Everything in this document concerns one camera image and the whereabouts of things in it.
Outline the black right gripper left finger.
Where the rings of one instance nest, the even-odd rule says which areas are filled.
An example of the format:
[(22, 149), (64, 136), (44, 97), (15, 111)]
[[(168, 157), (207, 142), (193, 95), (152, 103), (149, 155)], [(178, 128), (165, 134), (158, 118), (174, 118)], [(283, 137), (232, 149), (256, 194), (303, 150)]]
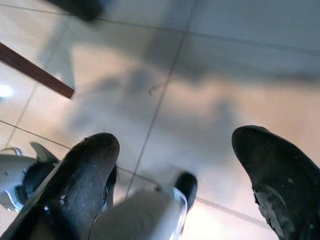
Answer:
[(3, 240), (86, 240), (103, 208), (113, 205), (120, 145), (110, 133), (97, 133), (58, 161), (48, 151), (38, 159), (1, 157), (1, 190), (11, 185), (22, 205), (1, 235)]

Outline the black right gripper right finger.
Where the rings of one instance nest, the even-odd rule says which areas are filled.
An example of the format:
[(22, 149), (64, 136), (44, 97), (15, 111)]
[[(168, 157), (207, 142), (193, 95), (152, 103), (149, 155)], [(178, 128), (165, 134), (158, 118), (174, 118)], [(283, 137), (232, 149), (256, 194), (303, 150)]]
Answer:
[(320, 238), (320, 169), (297, 146), (268, 129), (245, 125), (232, 149), (249, 176), (258, 209), (280, 240)]

